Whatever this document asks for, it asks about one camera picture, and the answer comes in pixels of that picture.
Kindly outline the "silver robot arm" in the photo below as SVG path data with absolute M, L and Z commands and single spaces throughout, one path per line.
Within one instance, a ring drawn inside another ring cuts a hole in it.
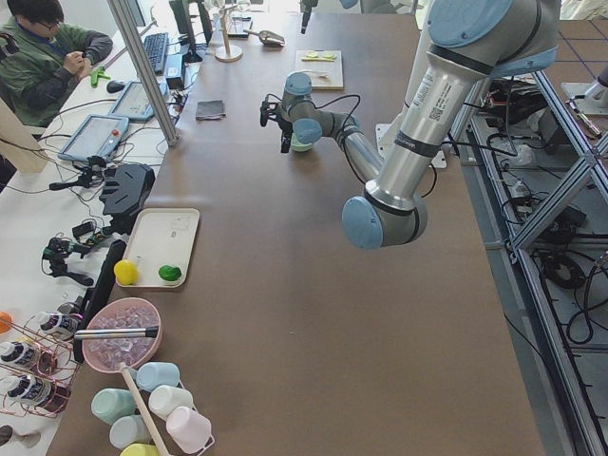
M 313 9 L 317 7 L 317 0 L 300 0 L 300 11 L 302 13 L 300 33 L 305 34 L 312 16 Z

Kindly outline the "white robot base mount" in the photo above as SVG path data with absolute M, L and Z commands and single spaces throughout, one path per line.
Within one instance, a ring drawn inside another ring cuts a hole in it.
M 445 157 L 443 146 L 431 143 L 428 139 L 418 139 L 414 137 L 415 126 L 405 124 L 405 120 L 411 120 L 410 112 L 417 113 L 417 105 L 414 103 L 420 86 L 425 85 L 425 75 L 428 70 L 428 49 L 431 39 L 428 33 L 427 19 L 433 1 L 427 1 L 424 6 L 422 19 L 418 23 L 420 37 L 415 51 L 414 61 L 408 80 L 407 92 L 404 98 L 402 111 L 393 119 L 391 123 L 379 123 L 376 127 L 376 147 L 380 156 L 384 159 L 390 154 L 394 146 L 401 146 L 409 151 L 421 155 L 423 158 L 431 159 L 431 164 L 436 165 L 439 161 L 441 167 L 445 167 Z

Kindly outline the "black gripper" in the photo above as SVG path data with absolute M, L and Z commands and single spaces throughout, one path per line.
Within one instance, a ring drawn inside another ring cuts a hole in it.
M 274 94 L 267 94 L 261 102 L 259 108 L 259 124 L 261 127 L 266 127 L 268 122 L 280 124 L 282 121 L 281 115 L 281 100 Z M 293 136 L 293 127 L 290 123 L 280 126 L 280 152 L 289 153 Z

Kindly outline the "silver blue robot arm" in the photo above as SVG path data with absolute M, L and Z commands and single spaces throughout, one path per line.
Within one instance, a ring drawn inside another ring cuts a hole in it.
M 313 144 L 335 140 L 365 180 L 349 199 L 342 224 L 361 249 L 402 245 L 426 229 L 428 213 L 417 187 L 453 126 L 472 87 L 485 78 L 545 69 L 557 55 L 558 1 L 435 1 L 417 48 L 427 70 L 409 103 L 389 151 L 380 154 L 352 114 L 317 108 L 312 81 L 291 73 L 279 102 L 264 100 L 260 123 L 278 123 L 281 149 L 292 138 Z

